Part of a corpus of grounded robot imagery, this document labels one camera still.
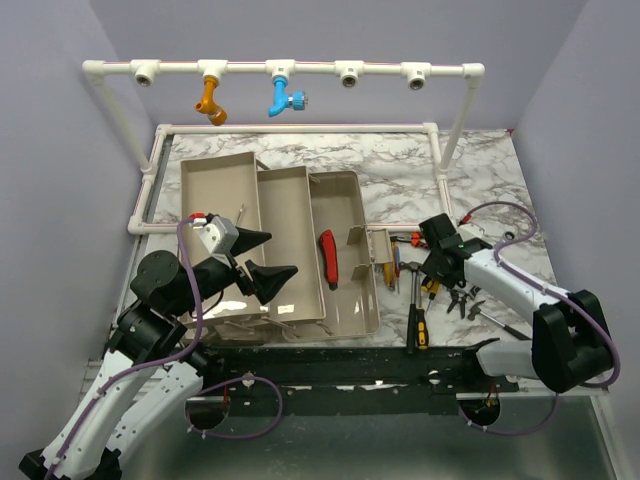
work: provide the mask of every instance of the marble surface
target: marble surface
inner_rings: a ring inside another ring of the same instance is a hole
[[[447,134],[440,136],[442,148]],[[423,134],[224,134],[176,135],[171,146],[161,192],[154,213],[157,223],[177,222],[180,215],[180,161],[253,151],[271,168],[306,165],[310,171],[354,170],[362,188],[368,222],[417,223],[441,213],[433,172],[430,143]],[[454,214],[490,200],[509,200],[531,206],[527,188],[509,134],[505,131],[469,132],[461,138],[450,170],[449,187]],[[474,216],[494,243],[506,231],[518,234],[527,228],[526,218],[506,207],[492,207]],[[175,235],[151,235],[145,253],[177,250]],[[504,251],[504,256],[532,274],[554,282],[544,239]],[[403,261],[423,261],[426,253],[403,245]],[[401,295],[392,293],[378,278],[380,329],[370,337],[305,343],[306,346],[402,346],[409,309],[410,275],[401,275]],[[531,328],[515,313],[481,292],[483,311],[528,335]],[[446,314],[448,292],[441,289],[427,318],[431,345],[464,346],[500,337],[514,340],[483,319],[461,319],[457,310]],[[284,345],[282,338],[274,339]]]

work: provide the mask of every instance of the blue valve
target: blue valve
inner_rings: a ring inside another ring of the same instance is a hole
[[[307,106],[308,98],[304,92],[293,92],[291,96],[284,91],[287,87],[287,78],[278,75],[273,79],[275,90],[273,92],[273,107],[269,108],[270,117],[282,113],[285,108],[293,108],[294,110],[304,110]]]

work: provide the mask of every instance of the orange valve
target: orange valve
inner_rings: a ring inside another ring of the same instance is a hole
[[[213,91],[217,86],[218,79],[216,77],[211,75],[204,77],[204,93],[200,101],[196,103],[196,111],[204,113],[211,123],[219,126],[227,121],[227,112],[213,101]]]

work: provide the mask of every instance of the wall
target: wall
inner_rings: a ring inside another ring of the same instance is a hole
[[[120,59],[483,62],[486,82],[468,126],[515,126],[586,0],[92,0]],[[446,128],[462,100],[462,80],[433,79],[420,92],[400,78],[366,77],[347,90],[333,76],[297,75],[306,112],[269,120],[265,76],[230,76],[216,90],[229,123],[422,122]],[[194,105],[196,76],[165,76],[141,92],[154,122],[204,123]]]
[[[636,0],[590,0],[514,136],[558,280],[597,292],[620,349],[612,402],[629,452],[640,450],[638,18]]]
[[[82,60],[115,59],[85,2],[14,2],[0,44],[0,478],[11,480],[69,418],[101,352],[139,172],[82,81]],[[148,149],[132,87],[118,95]]]

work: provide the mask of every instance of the beige toolbox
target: beige toolbox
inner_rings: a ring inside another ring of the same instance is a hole
[[[244,297],[236,286],[203,304],[204,341],[266,343],[318,341],[375,333],[380,324],[374,263],[391,261],[384,230],[367,231],[355,172],[309,174],[306,167],[256,170],[253,153],[185,160],[181,164],[183,218],[213,212],[239,226],[270,232],[273,238],[239,257],[258,265],[296,265],[298,273],[267,306]],[[331,229],[337,246],[339,282],[331,291],[324,279],[317,239]],[[193,232],[185,232],[192,262],[207,252]],[[194,320],[185,315],[190,328]]]

